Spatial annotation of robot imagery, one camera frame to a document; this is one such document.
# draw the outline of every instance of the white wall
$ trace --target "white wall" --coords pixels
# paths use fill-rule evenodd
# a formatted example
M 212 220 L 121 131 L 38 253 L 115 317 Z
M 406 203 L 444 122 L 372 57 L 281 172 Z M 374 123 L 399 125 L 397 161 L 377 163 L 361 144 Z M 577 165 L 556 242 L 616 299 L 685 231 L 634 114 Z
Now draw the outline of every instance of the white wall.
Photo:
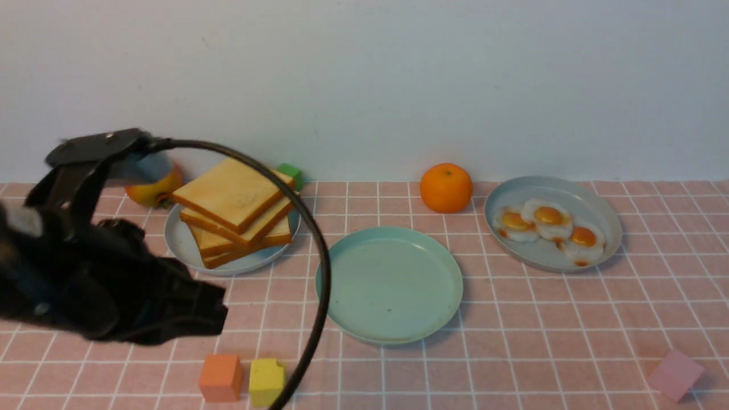
M 729 177 L 727 0 L 5 0 L 0 180 L 140 126 L 314 179 Z M 210 155 L 187 153 L 194 171 Z

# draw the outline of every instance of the plate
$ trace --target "plate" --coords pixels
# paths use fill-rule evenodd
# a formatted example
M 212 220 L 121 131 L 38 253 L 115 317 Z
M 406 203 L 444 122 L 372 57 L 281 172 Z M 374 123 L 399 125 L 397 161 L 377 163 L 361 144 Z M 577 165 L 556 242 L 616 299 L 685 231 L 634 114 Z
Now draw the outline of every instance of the plate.
M 435 333 L 463 297 L 463 276 L 440 243 L 394 226 L 363 229 L 330 249 L 329 317 L 345 332 L 375 344 L 404 344 Z M 321 265 L 316 270 L 321 297 Z
M 597 225 L 605 234 L 606 244 L 602 258 L 589 266 L 575 266 L 552 242 L 540 239 L 536 242 L 520 243 L 501 237 L 491 224 L 496 211 L 503 206 L 522 204 L 531 198 L 556 202 L 570 214 Z M 603 263 L 615 254 L 623 237 L 620 219 L 603 198 L 592 190 L 559 178 L 520 177 L 503 182 L 486 199 L 484 215 L 491 234 L 507 253 L 526 265 L 543 271 L 576 273 Z
M 218 266 L 215 269 L 208 269 L 203 265 L 198 246 L 190 230 L 180 220 L 181 210 L 182 207 L 180 205 L 175 205 L 167 216 L 167 222 L 165 222 L 165 242 L 167 242 L 167 247 L 175 258 L 180 259 L 185 265 L 201 273 L 215 276 L 244 274 L 273 262 L 289 247 L 287 244 L 280 247 L 266 248 L 234 260 L 233 262 Z M 291 225 L 291 232 L 296 235 L 301 224 L 301 218 L 298 212 L 291 211 L 289 213 L 289 224 Z

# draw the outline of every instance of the bread slice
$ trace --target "bread slice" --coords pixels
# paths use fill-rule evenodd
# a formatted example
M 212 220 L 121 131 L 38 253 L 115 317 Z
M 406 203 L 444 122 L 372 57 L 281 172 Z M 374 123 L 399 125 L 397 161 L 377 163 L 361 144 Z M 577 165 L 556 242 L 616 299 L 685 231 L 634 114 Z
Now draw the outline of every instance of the bread slice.
M 278 200 L 275 205 L 269 208 L 263 215 L 259 216 L 243 233 L 236 233 L 222 226 L 206 216 L 191 209 L 180 211 L 180 220 L 188 225 L 196 226 L 209 233 L 222 236 L 228 241 L 237 244 L 238 247 L 253 247 L 261 239 L 267 236 L 276 225 L 281 222 L 289 213 L 293 204 L 288 198 Z
M 294 179 L 272 171 L 289 186 Z M 202 177 L 172 193 L 174 200 L 205 218 L 241 234 L 284 197 L 271 181 L 253 168 L 227 158 Z
M 252 247 L 243 247 L 236 241 L 231 241 L 224 236 L 216 235 L 215 233 L 208 232 L 205 229 L 189 223 L 187 224 L 187 227 L 190 228 L 192 237 L 195 239 L 195 243 L 198 245 L 198 249 L 200 250 L 200 256 L 203 259 L 221 256 L 226 253 L 239 250 L 248 250 L 258 247 L 277 247 L 290 244 L 292 241 L 289 217 L 287 216 L 276 223 L 268 235 L 264 236 L 260 242 Z
M 197 242 L 198 247 L 200 247 L 200 243 L 204 240 L 203 237 L 207 234 L 204 230 L 195 227 L 195 226 L 187 226 L 190 229 L 190 232 L 192 233 L 192 237 L 195 238 L 195 242 Z M 203 260 L 203 266 L 205 266 L 208 269 L 215 269 L 218 268 L 226 263 L 233 262 L 236 259 L 243 258 L 245 256 L 248 256 L 252 254 L 253 252 L 258 252 L 261 249 L 266 248 L 265 242 L 261 241 L 260 244 L 256 247 L 250 247 L 250 248 L 236 248 L 234 250 L 231 250 L 230 252 L 225 252 L 220 255 L 212 255 L 212 256 L 203 256 L 202 253 L 200 254 L 201 259 Z

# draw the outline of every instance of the egg yolk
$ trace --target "egg yolk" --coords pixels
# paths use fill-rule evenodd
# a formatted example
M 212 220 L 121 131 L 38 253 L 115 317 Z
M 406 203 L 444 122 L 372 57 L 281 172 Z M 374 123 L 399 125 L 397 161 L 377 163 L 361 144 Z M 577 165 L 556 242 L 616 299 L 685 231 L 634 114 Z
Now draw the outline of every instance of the egg yolk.
M 516 212 L 507 212 L 502 217 L 502 222 L 504 225 L 511 229 L 512 231 L 528 231 L 531 228 L 531 225 L 526 222 L 525 220 L 521 219 L 521 215 L 517 214 Z
M 551 206 L 541 206 L 534 211 L 534 217 L 547 225 L 562 225 L 564 219 L 561 212 Z
M 597 242 L 595 233 L 582 226 L 574 227 L 574 230 L 572 231 L 572 236 L 570 236 L 569 238 L 575 244 L 578 244 L 578 245 L 581 245 L 584 247 L 595 246 L 595 243 Z

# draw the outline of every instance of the pink checkered tablecloth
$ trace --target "pink checkered tablecloth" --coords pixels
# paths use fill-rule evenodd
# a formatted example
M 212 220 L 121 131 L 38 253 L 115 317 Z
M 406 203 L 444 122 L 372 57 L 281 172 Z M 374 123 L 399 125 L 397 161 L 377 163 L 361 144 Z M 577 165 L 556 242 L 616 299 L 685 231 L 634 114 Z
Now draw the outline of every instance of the pink checkered tablecloth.
M 363 344 L 330 323 L 289 408 L 729 409 L 729 181 L 582 184 L 610 202 L 626 234 L 619 255 L 574 276 L 527 268 L 501 251 L 482 216 L 495 183 L 477 183 L 472 205 L 446 216 L 422 204 L 416 182 L 307 185 L 303 196 L 330 244 L 377 225 L 415 228 L 455 255 L 465 291 L 445 328 L 408 346 Z M 22 203 L 29 185 L 0 189 Z M 150 249 L 167 253 L 164 212 L 111 189 L 97 213 L 144 226 Z M 196 274 L 227 288 L 218 338 L 132 347 L 0 322 L 0 409 L 246 409 L 246 394 L 234 405 L 203 402 L 203 359 L 230 353 L 246 366 L 278 357 L 293 368 L 316 311 L 317 264 L 304 233 L 259 271 Z M 645 382 L 672 348 L 706 368 L 678 405 Z

